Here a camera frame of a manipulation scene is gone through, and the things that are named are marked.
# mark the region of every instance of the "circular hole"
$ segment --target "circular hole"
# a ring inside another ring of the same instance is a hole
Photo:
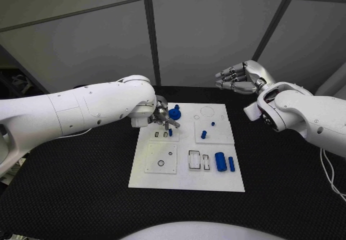
[[[323,133],[323,127],[321,126],[318,129],[318,134],[322,134],[322,133]]]

